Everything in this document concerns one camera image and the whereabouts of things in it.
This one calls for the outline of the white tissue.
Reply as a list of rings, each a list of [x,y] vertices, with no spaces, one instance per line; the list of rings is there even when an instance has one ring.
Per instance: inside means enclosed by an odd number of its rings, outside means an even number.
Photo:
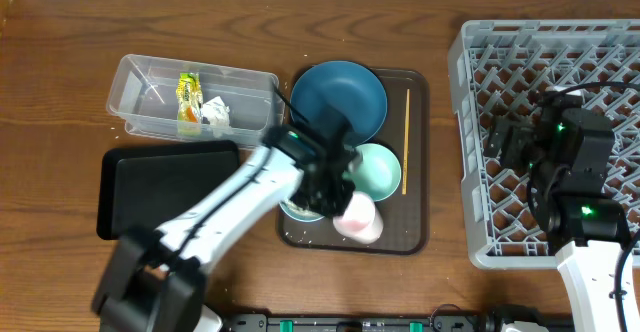
[[[201,114],[207,123],[217,127],[230,126],[230,108],[220,96],[207,101],[201,107]]]

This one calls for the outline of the green yellow snack wrapper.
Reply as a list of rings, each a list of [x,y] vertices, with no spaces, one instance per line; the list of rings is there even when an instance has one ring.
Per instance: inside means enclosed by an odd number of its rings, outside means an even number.
[[[198,73],[181,73],[176,89],[178,132],[186,136],[201,134],[203,93]]]

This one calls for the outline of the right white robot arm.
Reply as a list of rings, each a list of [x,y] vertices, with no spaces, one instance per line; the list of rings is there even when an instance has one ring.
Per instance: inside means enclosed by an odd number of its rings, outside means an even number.
[[[537,124],[492,121],[485,156],[528,174],[530,213],[566,287],[578,331],[636,331],[632,251],[622,205],[604,192],[615,143],[610,120],[576,95],[547,96]]]

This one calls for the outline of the small pink white cup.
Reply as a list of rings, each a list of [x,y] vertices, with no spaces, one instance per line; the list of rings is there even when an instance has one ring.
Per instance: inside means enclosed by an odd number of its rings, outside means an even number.
[[[384,223],[375,202],[363,192],[353,193],[341,216],[333,218],[336,231],[361,244],[371,244],[382,234]]]

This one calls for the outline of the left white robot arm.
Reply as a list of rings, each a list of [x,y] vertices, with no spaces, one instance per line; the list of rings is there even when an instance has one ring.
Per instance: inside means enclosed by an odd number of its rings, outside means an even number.
[[[116,331],[219,331],[205,304],[208,276],[228,250],[282,202],[323,217],[344,213],[354,185],[345,171],[359,153],[345,138],[352,124],[326,112],[269,129],[225,182],[154,230],[134,227],[118,240],[91,302]]]

